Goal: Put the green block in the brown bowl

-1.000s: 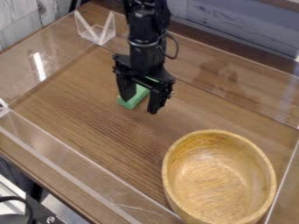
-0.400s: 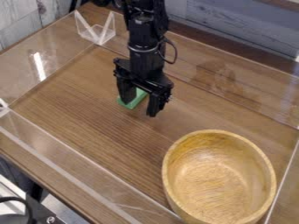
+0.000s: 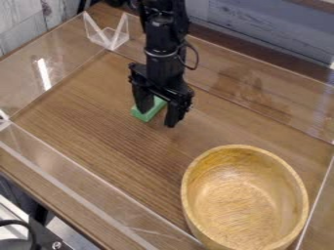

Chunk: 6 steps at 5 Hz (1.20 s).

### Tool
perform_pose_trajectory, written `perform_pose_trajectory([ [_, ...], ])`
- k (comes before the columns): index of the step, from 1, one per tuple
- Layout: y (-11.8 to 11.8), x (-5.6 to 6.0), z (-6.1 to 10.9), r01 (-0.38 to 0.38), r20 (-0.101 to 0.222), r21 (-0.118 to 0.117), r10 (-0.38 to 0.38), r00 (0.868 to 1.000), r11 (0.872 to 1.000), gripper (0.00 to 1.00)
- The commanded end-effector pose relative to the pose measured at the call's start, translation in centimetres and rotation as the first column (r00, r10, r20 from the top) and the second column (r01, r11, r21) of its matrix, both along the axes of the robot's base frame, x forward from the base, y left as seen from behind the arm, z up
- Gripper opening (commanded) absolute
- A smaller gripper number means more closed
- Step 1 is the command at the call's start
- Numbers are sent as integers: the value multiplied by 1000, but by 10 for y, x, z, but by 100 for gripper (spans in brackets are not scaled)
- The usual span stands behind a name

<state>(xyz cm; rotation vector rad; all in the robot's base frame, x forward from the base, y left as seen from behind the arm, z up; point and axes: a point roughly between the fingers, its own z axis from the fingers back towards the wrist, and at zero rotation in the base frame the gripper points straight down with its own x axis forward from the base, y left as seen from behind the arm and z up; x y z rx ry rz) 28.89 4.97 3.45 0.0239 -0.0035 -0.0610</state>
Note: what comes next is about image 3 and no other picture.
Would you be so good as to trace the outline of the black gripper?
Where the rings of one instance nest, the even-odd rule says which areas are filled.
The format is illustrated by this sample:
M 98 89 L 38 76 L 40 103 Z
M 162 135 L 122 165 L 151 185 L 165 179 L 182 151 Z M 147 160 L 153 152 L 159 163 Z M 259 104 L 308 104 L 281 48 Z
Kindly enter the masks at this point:
M 130 83 L 141 113 L 154 107 L 154 96 L 167 104 L 165 125 L 174 128 L 191 109 L 194 90 L 185 80 L 186 67 L 179 62 L 163 64 L 130 63 Z

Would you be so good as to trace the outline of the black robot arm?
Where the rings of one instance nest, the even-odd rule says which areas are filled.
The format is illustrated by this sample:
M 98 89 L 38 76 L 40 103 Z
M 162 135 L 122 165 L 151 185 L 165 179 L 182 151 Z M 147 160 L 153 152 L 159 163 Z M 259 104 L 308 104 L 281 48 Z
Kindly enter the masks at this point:
M 154 108 L 154 98 L 167 103 L 165 125 L 185 119 L 195 92 L 185 80 L 190 19 L 186 0 L 138 0 L 139 21 L 146 35 L 146 63 L 130 64 L 130 82 L 141 113 Z

